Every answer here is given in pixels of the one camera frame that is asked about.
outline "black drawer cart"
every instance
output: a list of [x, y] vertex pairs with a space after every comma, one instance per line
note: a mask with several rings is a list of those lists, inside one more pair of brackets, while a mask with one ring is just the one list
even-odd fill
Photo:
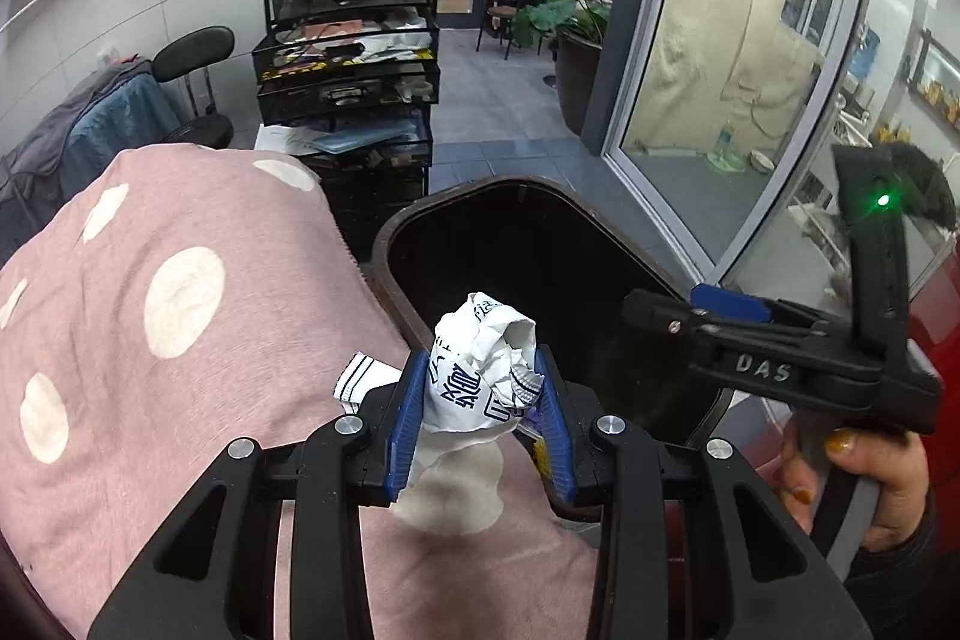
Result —
[[[263, 1], [267, 35], [253, 68], [265, 125], [333, 132], [410, 121], [403, 137], [299, 158], [320, 176], [350, 252], [366, 261], [380, 226], [428, 193], [430, 110], [440, 100], [437, 0]], [[390, 42], [400, 43], [400, 59], [371, 55]]]

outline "polka dot fabric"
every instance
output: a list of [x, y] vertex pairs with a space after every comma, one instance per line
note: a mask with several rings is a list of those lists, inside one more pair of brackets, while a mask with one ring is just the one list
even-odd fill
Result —
[[[0, 271], [0, 530], [66, 629], [83, 640], [230, 439], [272, 447], [337, 416], [358, 350], [408, 352], [294, 159], [126, 151], [67, 204]], [[407, 499], [361, 513], [379, 640], [584, 635], [592, 552], [515, 441], [438, 463]]]

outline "potted plant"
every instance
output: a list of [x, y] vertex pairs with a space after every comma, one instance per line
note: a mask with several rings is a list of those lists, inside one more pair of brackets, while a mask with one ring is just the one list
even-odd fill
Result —
[[560, 111], [563, 122], [577, 135], [584, 130], [610, 10], [609, 0], [547, 0], [522, 7], [512, 24], [520, 47], [531, 47], [547, 37], [557, 39]]

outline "metal screw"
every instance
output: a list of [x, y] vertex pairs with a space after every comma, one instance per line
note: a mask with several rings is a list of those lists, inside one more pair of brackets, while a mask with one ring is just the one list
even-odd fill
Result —
[[733, 456], [733, 445], [729, 444], [726, 439], [712, 439], [707, 442], [707, 453], [723, 461], [724, 458]]
[[339, 434], [356, 434], [363, 429], [363, 418], [357, 415], [344, 415], [342, 418], [337, 418], [333, 428], [337, 429]]
[[597, 429], [604, 434], [623, 434], [626, 428], [627, 424], [624, 423], [623, 418], [618, 418], [616, 415], [601, 415], [597, 418]]
[[251, 453], [253, 453], [253, 440], [246, 437], [234, 439], [231, 444], [227, 445], [227, 456], [229, 458], [246, 458]]

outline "chair seat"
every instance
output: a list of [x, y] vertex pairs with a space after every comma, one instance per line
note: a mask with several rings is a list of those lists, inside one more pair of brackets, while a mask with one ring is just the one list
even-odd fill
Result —
[[161, 142], [165, 145], [174, 143], [193, 143], [205, 148], [223, 150], [233, 140], [233, 124], [226, 115], [214, 113], [201, 118], [192, 119], [181, 125], [176, 131], [171, 131]]
[[517, 8], [515, 6], [491, 6], [487, 10], [487, 14], [493, 18], [514, 18], [517, 15]]

